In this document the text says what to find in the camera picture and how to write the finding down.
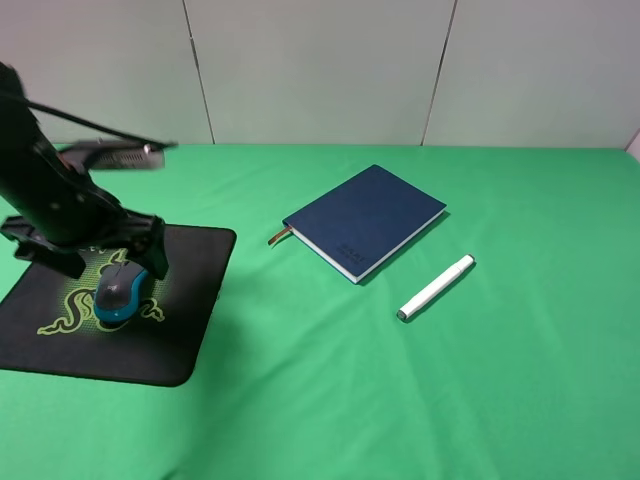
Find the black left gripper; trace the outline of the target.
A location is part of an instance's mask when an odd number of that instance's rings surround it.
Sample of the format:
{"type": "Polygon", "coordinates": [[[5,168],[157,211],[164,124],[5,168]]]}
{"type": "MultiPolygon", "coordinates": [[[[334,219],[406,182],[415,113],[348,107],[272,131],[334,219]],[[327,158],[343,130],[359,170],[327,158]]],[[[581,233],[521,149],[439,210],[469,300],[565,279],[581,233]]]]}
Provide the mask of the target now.
{"type": "Polygon", "coordinates": [[[78,279],[85,270],[81,250],[124,248],[155,279],[168,272],[163,220],[124,208],[100,188],[3,187],[1,197],[19,213],[1,225],[1,235],[17,244],[16,259],[78,279]]]}

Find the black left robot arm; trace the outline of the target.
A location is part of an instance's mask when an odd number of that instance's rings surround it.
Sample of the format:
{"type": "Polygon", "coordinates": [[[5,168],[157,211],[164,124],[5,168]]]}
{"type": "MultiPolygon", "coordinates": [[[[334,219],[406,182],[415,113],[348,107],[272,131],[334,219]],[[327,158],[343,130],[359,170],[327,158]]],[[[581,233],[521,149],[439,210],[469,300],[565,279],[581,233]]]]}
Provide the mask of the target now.
{"type": "Polygon", "coordinates": [[[106,156],[160,153],[168,143],[107,129],[110,141],[84,141],[57,150],[40,129],[40,111],[88,126],[87,120],[27,99],[17,71],[1,67],[1,196],[17,210],[1,225],[18,259],[71,278],[85,269],[82,251],[123,249],[155,278],[168,271],[165,223],[124,208],[97,186],[91,168],[106,156]]]}

